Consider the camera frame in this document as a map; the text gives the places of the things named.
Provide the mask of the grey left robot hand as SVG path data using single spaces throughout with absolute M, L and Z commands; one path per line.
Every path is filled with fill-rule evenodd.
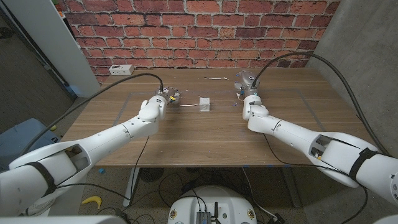
M 177 89 L 173 87 L 163 87 L 155 91 L 156 95 L 160 95 L 166 99 L 168 104 L 179 104 L 180 103 L 180 93 Z

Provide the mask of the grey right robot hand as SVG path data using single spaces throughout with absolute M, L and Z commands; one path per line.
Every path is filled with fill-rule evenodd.
M 242 70 L 236 74 L 234 87 L 237 89 L 240 95 L 244 97 L 258 95 L 257 87 L 259 84 L 257 83 L 254 87 L 252 87 L 255 77 L 255 74 L 247 70 Z

